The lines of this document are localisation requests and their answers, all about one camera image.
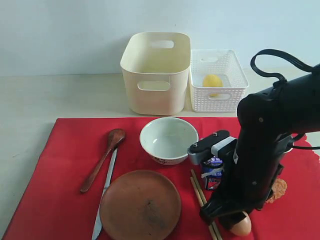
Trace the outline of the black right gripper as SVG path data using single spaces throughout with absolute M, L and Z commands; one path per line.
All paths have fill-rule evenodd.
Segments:
M 222 181 L 199 215 L 206 223 L 218 218 L 225 230 L 245 218 L 242 211 L 261 209 L 282 171 L 285 138 L 278 140 L 231 136 L 215 143 L 211 153 L 223 160 Z

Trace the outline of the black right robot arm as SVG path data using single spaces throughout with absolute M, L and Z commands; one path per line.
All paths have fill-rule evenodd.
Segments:
M 306 75 L 277 81 L 272 87 L 243 98 L 237 107 L 237 138 L 219 130 L 197 143 L 204 154 L 222 160 L 222 181 L 200 209 L 211 224 L 230 227 L 246 213 L 260 210 L 272 194 L 281 173 L 281 159 L 292 147 L 292 135 L 320 129 L 320 68 L 305 68 Z

